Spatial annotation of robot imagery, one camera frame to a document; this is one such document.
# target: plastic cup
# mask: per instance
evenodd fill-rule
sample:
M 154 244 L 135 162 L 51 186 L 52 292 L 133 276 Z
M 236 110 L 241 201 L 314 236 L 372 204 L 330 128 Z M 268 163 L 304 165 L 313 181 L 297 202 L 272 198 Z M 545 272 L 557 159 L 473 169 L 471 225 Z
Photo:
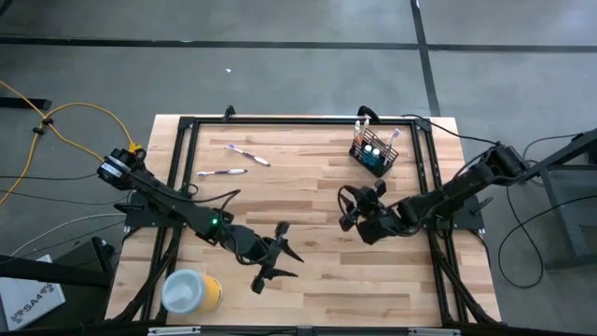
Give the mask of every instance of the plastic cup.
M 176 271 L 161 288 L 161 304 L 173 314 L 211 312 L 222 302 L 222 286 L 213 277 L 193 270 Z

